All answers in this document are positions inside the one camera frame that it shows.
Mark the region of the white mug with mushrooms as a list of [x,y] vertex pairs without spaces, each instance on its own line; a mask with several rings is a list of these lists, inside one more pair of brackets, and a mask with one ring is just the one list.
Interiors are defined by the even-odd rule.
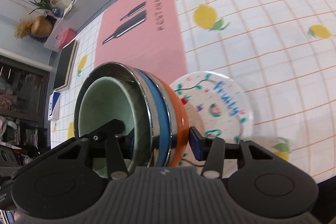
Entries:
[[50,0],[50,3],[53,7],[65,10],[72,3],[72,0]]

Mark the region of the pink storage box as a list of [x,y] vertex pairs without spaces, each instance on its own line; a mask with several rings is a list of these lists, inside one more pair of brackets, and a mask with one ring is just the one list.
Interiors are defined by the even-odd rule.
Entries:
[[62,33],[56,35],[56,47],[62,50],[67,44],[69,44],[76,36],[76,32],[70,28],[67,28]]

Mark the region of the dried flower bouquet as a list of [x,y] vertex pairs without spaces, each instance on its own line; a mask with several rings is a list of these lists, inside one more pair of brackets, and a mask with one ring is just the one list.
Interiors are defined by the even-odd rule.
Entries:
[[23,39],[26,36],[30,36],[32,26],[33,22],[31,20],[21,19],[15,26],[14,37]]

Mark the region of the orange steel bowl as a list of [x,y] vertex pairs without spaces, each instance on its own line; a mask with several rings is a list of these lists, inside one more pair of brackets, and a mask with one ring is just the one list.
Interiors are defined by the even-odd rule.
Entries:
[[169,118],[169,149],[165,166],[177,166],[186,150],[189,135],[187,112],[173,89],[152,73],[147,74],[156,84],[167,108]]

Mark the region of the black notebook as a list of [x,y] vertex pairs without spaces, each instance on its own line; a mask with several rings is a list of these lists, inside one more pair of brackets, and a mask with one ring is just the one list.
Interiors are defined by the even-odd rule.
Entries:
[[78,48],[78,41],[72,40],[61,51],[60,60],[56,70],[54,91],[58,92],[66,90],[70,84],[70,78],[74,61],[76,57],[76,51]]

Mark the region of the pink restaurant placemat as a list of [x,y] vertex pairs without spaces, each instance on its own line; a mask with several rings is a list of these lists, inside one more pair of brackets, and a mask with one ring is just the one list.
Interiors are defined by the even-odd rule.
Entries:
[[171,84],[186,74],[175,0],[118,0],[102,14],[94,64],[110,61]]

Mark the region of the gold vase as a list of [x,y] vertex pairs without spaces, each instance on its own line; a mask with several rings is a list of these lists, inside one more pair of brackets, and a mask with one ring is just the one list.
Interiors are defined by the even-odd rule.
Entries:
[[38,16],[31,26],[31,34],[36,37],[45,38],[50,35],[52,24],[45,16]]

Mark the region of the blue vase with plant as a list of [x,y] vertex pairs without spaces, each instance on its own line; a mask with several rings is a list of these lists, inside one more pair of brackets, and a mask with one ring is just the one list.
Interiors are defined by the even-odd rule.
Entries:
[[51,4],[51,0],[32,0],[29,1],[35,8],[30,12],[32,14],[38,10],[44,10],[52,14],[55,18],[60,19],[64,15],[64,10]]

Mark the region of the white and blue box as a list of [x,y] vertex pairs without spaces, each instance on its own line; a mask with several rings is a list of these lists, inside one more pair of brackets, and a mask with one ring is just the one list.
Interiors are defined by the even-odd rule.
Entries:
[[53,92],[49,98],[48,120],[56,121],[59,119],[60,93]]

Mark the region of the white fruit-painted plate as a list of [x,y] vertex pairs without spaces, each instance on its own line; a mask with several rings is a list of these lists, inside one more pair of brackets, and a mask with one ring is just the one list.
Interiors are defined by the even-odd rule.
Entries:
[[240,85],[211,71],[186,74],[170,87],[187,112],[189,125],[203,137],[218,137],[237,144],[253,133],[253,110]]

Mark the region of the lemon checkered tablecloth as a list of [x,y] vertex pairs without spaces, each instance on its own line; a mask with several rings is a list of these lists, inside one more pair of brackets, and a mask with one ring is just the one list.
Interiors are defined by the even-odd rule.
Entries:
[[[175,0],[175,8],[186,74],[236,81],[252,106],[255,142],[316,181],[333,177],[335,0]],[[52,146],[74,134],[79,90],[97,67],[103,12],[77,35],[70,86],[50,125]]]

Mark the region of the green ceramic bowl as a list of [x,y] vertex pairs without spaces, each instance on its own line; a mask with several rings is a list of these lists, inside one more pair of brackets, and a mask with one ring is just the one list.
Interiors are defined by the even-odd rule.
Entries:
[[129,173],[150,157],[150,126],[145,100],[138,86],[113,77],[101,77],[90,84],[79,103],[79,135],[92,133],[111,120],[124,130],[117,134]]

